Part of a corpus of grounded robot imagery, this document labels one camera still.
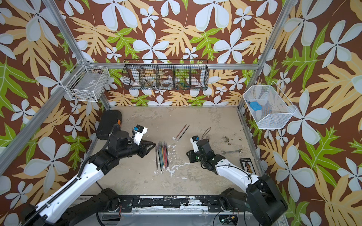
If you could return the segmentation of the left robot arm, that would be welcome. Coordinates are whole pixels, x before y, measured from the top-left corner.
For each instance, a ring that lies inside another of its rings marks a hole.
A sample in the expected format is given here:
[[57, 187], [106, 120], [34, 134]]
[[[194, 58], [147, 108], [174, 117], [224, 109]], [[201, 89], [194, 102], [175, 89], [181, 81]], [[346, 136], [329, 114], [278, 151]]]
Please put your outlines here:
[[143, 158], [156, 146], [142, 139], [147, 132], [148, 128], [140, 125], [133, 128], [132, 135], [120, 129], [111, 132], [102, 149], [84, 160], [77, 175], [53, 195], [30, 207], [23, 225], [55, 224], [84, 191], [107, 175], [121, 159], [134, 155]]

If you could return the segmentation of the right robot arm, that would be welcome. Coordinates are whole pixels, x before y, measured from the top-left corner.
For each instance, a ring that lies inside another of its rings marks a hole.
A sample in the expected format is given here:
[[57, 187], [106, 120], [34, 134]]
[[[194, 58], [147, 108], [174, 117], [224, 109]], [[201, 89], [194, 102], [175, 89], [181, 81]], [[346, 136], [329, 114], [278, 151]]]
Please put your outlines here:
[[261, 226], [271, 226], [288, 210], [287, 202], [269, 176], [249, 173], [215, 154], [208, 139], [193, 136], [190, 142], [193, 149], [187, 157], [191, 163], [200, 163], [203, 169], [228, 179], [242, 190], [228, 188], [220, 194], [224, 211], [249, 212]]

